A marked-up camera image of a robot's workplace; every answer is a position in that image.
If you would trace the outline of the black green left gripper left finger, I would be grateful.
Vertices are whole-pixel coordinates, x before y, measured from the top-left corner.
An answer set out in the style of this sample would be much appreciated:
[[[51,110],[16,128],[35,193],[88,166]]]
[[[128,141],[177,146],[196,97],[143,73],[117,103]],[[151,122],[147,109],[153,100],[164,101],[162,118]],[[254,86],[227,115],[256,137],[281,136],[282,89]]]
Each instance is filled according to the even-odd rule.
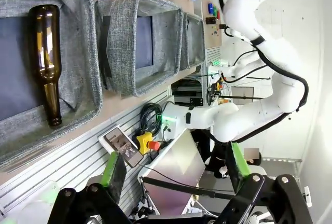
[[[103,223],[131,223],[118,205],[126,174],[123,156],[112,152],[98,182],[80,192],[73,188],[59,191],[48,223],[88,223],[96,215]]]

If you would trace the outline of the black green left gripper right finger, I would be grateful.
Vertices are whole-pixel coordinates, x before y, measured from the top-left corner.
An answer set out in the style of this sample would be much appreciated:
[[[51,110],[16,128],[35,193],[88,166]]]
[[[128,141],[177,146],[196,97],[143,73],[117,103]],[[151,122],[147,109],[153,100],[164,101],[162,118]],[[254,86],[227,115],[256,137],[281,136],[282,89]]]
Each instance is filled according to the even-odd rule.
[[[252,173],[237,143],[226,146],[226,166],[234,196],[217,223],[245,223],[256,206],[264,206],[275,223],[313,223],[302,192],[292,175],[275,179]]]

